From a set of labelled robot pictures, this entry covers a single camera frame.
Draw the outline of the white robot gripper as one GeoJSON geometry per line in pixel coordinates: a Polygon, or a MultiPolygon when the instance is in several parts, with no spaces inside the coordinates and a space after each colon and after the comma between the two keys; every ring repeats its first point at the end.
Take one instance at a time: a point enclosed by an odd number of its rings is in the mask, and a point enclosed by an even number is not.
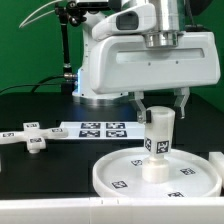
{"type": "Polygon", "coordinates": [[[176,47],[148,48],[141,35],[112,36],[99,42],[89,57],[90,86],[98,94],[130,92],[141,124],[151,122],[142,100],[148,90],[173,89],[177,119],[185,118],[192,86],[211,85],[220,78],[214,35],[190,33],[176,47]]]}

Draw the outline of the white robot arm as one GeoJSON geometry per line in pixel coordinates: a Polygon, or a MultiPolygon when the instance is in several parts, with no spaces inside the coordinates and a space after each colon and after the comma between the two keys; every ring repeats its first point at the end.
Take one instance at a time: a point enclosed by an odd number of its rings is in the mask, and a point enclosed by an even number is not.
{"type": "Polygon", "coordinates": [[[172,89],[180,117],[189,89],[215,84],[220,66],[214,34],[193,23],[202,3],[212,0],[118,0],[116,13],[87,13],[84,56],[73,96],[85,103],[111,105],[132,100],[140,123],[151,120],[144,93],[172,89]]]}

